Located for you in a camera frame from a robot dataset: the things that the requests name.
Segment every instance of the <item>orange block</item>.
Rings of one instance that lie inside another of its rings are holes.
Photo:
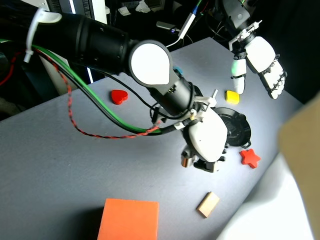
[[[98,240],[156,240],[159,203],[107,198]]]

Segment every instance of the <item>gray table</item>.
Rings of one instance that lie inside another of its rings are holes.
[[[257,75],[247,74],[240,104],[228,105],[233,89],[233,54],[211,38],[172,53],[187,80],[205,96],[219,89],[218,107],[247,116],[258,168],[241,164],[240,147],[231,147],[220,172],[183,168],[185,141],[179,131],[161,136],[108,140],[77,132],[63,95],[0,122],[0,239],[94,239],[106,198],[159,202],[158,240],[212,240],[232,217],[277,153],[279,127],[302,105],[287,92],[268,97]],[[153,103],[146,89],[125,74],[120,78]],[[123,105],[109,100],[111,79],[91,87],[129,123],[151,126],[148,109],[133,95]],[[73,92],[78,125],[90,133],[122,135],[79,91]],[[220,197],[208,219],[196,212],[207,192]]]

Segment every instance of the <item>star-shaped block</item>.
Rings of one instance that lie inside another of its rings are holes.
[[[249,149],[248,151],[243,150],[240,152],[240,155],[242,156],[242,164],[248,164],[253,169],[258,167],[258,161],[261,158],[255,154],[253,149]]]

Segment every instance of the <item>white light strip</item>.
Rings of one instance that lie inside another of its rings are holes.
[[[90,83],[93,84],[94,83],[94,79],[92,78],[92,75],[91,75],[91,70],[90,68],[86,68],[88,70],[88,74],[89,74],[89,78],[90,78]]]
[[[74,5],[74,1],[73,0],[69,0],[70,2],[70,7],[71,7],[71,12],[73,14],[76,14],[76,9],[75,9],[75,5]]]

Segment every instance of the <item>heart-shaped block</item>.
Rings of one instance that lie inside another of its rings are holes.
[[[128,93],[123,90],[112,90],[111,99],[114,104],[120,105],[123,101],[128,99]]]

